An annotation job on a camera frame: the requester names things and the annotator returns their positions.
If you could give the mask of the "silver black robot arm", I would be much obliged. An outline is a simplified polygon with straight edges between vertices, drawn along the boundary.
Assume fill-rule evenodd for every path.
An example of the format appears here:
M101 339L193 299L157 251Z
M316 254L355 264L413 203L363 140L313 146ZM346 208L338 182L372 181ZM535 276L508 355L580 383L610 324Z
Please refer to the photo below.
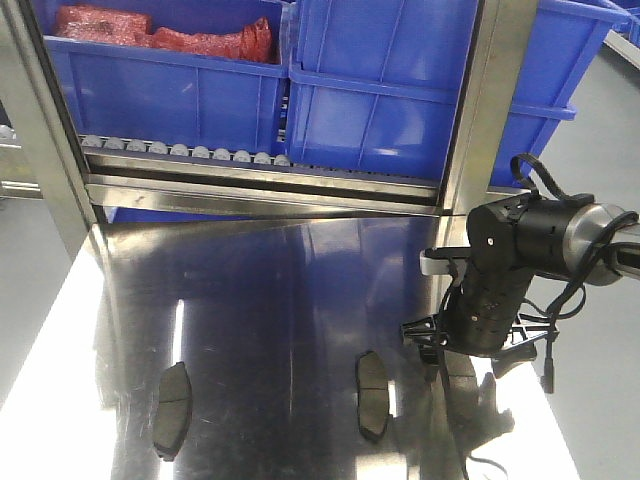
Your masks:
M533 360L544 341L542 384L552 391L564 305L586 285L639 276L638 214L589 195L523 194L473 209L466 234L466 246L421 253L422 273L448 275L451 284L438 312L404 324L402 338L428 363L445 351L489 358L496 377Z

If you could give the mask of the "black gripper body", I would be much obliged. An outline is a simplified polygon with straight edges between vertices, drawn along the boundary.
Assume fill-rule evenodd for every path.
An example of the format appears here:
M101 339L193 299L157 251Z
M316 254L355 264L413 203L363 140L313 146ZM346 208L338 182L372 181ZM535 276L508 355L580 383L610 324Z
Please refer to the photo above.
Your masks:
M533 277L533 272L466 272L443 314L447 346L467 355L497 356Z

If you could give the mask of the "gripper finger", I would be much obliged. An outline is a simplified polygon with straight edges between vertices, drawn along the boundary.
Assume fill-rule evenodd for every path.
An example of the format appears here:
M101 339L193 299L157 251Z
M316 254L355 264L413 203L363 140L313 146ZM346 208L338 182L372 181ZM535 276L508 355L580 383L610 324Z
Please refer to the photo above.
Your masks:
M426 380L435 380L441 367L443 338L439 334L437 315L407 322L401 325L401 339L404 345L414 345L423 365Z
M514 368L536 359L535 347L522 347L508 350L504 355L491 360L492 371L496 379L504 377Z

